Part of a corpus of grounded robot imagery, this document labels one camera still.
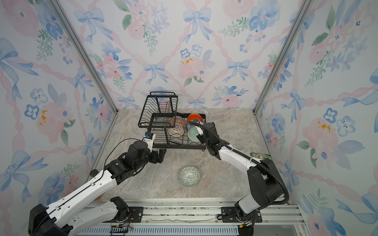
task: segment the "blue flower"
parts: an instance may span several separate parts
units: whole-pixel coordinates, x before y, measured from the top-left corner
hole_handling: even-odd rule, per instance
[[[113,55],[113,59],[118,61],[118,56],[117,53],[120,53],[121,50],[119,48],[113,48],[113,45],[107,41],[106,44],[101,43],[102,50],[106,56],[109,56],[110,53]]]
[[[160,3],[160,7],[161,7],[161,8],[159,9],[160,12],[163,13],[164,15],[166,15],[166,14],[167,14],[167,10],[168,10],[168,8],[165,8],[164,5],[163,5],[163,3]]]
[[[282,117],[281,113],[276,113],[272,119],[272,127],[274,132],[278,135],[284,134],[285,131],[285,119]]]
[[[161,20],[161,25],[163,25],[165,28],[168,28],[168,26],[170,25],[170,23],[167,22],[168,17],[160,15],[160,20]]]
[[[282,175],[283,175],[284,177],[287,177],[287,176],[290,175],[289,178],[287,179],[286,187],[287,187],[287,189],[288,189],[290,192],[292,192],[292,190],[291,190],[291,183],[293,183],[294,186],[297,186],[297,185],[299,184],[299,179],[298,179],[298,177],[294,174],[293,170],[291,169],[291,164],[290,164],[290,162],[289,162],[288,160],[285,161],[285,167],[286,167],[287,171],[282,172],[282,171],[280,170],[280,168],[278,168],[278,172],[279,172],[279,173],[282,173]]]
[[[196,56],[199,57],[202,54],[202,47],[200,47],[199,44],[193,45],[192,46],[192,53]]]
[[[265,30],[268,26],[271,27],[280,17],[280,5],[277,0],[264,1],[264,6],[255,6],[251,10],[251,19],[249,20],[249,28],[251,30],[260,28]]]
[[[350,62],[353,62],[356,59],[355,56],[353,56],[353,51],[349,52],[347,55],[347,58],[345,60],[341,60],[340,63],[343,64],[341,71],[344,71],[345,69],[350,69]]]
[[[160,21],[156,21],[155,19],[153,20],[153,24],[152,24],[152,31],[154,33],[158,32],[159,34],[161,33],[161,30],[163,29],[162,27],[160,27]]]
[[[47,103],[48,101],[47,96],[43,94],[43,90],[41,88],[39,89],[33,88],[33,91],[30,93],[30,97],[34,99],[34,102],[37,105],[41,103]]]
[[[304,206],[301,202],[298,201],[299,207],[307,214],[314,214],[314,208],[312,207],[309,199],[303,194],[302,197],[306,206]],[[325,206],[320,206],[318,208],[318,214],[320,214],[319,218],[323,221],[331,236],[337,236],[337,233],[339,233],[342,236],[347,235],[345,229],[334,220],[335,212],[333,211],[333,209]]]
[[[337,208],[354,214],[354,216],[362,223],[375,224],[378,221],[378,197],[376,197],[372,193],[367,193],[362,196],[362,202],[365,204],[367,208],[369,208],[372,211],[372,213],[355,213],[342,201],[337,199],[336,201],[339,203],[339,206]],[[376,236],[377,233],[378,226],[375,227],[371,236]]]
[[[94,162],[95,158],[93,156],[94,154],[94,150],[93,150],[93,147],[95,146],[98,146],[100,145],[101,143],[98,142],[98,139],[96,139],[96,141],[93,141],[95,138],[93,137],[93,135],[90,133],[88,134],[88,141],[87,143],[85,144],[83,150],[81,151],[81,153],[83,155],[86,155],[88,153],[88,151],[90,151],[92,153],[92,157],[91,157],[91,161],[92,163]]]
[[[190,57],[190,52],[188,51],[187,48],[185,48],[184,50],[181,50],[180,53],[181,53],[181,58]]]
[[[29,177],[26,174],[19,173],[20,171],[39,170],[48,164],[42,164],[43,157],[33,164],[23,167],[25,163],[30,160],[30,155],[25,151],[18,150],[12,156],[12,164],[8,166],[3,174],[0,174],[0,191],[6,190],[11,184],[12,177],[18,182],[22,183],[25,188],[22,191],[22,202],[25,202],[26,197],[31,197],[28,190]]]
[[[332,110],[332,108],[328,108],[326,113],[323,115],[323,118],[330,123],[335,123],[336,116],[337,116],[337,111]]]
[[[39,113],[39,107],[37,105],[32,106],[30,104],[26,105],[26,111],[24,112],[25,116],[30,117],[35,120]]]
[[[64,173],[55,172],[47,177],[41,190],[38,192],[38,203],[47,206],[56,202],[64,190],[65,181],[66,176],[64,176]]]
[[[355,46],[356,56],[359,56],[361,54],[361,51],[364,51],[365,49],[367,49],[367,46],[365,46],[366,40],[367,40],[367,37],[365,37],[359,45],[356,44]]]
[[[159,11],[158,11],[158,7],[157,6],[152,6],[151,7],[151,12],[152,12],[152,16],[153,17],[158,17],[158,14],[159,14]]]
[[[328,67],[331,67],[331,72],[336,68],[336,69],[340,69],[340,65],[339,63],[344,59],[344,55],[341,56],[341,53],[339,53],[339,55],[337,55],[337,57],[333,56],[333,60],[332,60],[332,63],[329,62],[328,63]]]
[[[47,32],[51,37],[57,39],[63,35],[63,29],[56,19],[54,13],[50,9],[49,5],[43,1],[41,4],[36,5],[38,12],[38,19],[43,26],[46,27]]]
[[[269,135],[269,133],[266,133],[266,135],[265,135],[265,141],[266,141],[266,143],[270,143],[270,135]]]
[[[351,119],[349,116],[344,116],[342,120],[338,120],[336,125],[339,127],[337,133],[341,137],[345,137],[348,133],[353,133],[356,131],[354,125],[356,124],[355,120]]]

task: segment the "wallpapered wall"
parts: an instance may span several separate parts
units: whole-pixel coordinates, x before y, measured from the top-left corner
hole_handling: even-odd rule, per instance
[[[301,2],[60,3],[118,107],[174,91],[181,108],[253,108]]]
[[[0,7],[0,235],[28,235],[29,211],[81,186],[112,120],[46,2]]]
[[[377,11],[315,0],[259,114],[312,236],[378,235]]]

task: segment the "bowl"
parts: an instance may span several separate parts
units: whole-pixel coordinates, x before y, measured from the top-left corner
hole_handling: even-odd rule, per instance
[[[198,120],[200,120],[200,122],[202,122],[202,117],[200,115],[198,115],[197,113],[190,114],[186,120],[191,121],[191,120],[195,120],[197,118],[198,118]]]
[[[173,137],[180,137],[184,134],[184,128],[181,125],[176,124],[175,127],[168,129],[168,133]]]
[[[185,126],[185,128],[186,128],[186,130],[188,131],[188,130],[189,130],[191,127],[193,127],[193,126],[195,126],[195,125],[192,125],[192,124],[187,123],[186,126]]]
[[[197,135],[200,134],[196,126],[192,126],[188,129],[188,138],[193,142],[199,142]]]

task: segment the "dish rack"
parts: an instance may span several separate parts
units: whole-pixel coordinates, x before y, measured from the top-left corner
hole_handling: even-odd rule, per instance
[[[148,132],[156,134],[153,148],[179,148],[179,149],[201,149],[205,150],[206,145],[194,142],[189,139],[187,130],[184,127],[184,134],[180,137],[171,136],[169,128],[175,127],[168,121],[174,116],[180,116],[187,121],[190,113],[177,112],[178,96],[174,92],[150,92],[143,106],[138,122],[138,127],[147,128]],[[206,122],[206,115],[199,114],[202,123]]]

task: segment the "orange bowl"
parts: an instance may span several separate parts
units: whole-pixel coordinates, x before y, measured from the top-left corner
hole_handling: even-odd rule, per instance
[[[200,120],[200,122],[202,122],[202,117],[200,115],[198,115],[197,113],[190,114],[186,120],[191,121],[191,120],[195,120],[197,118],[198,118],[198,120]]]

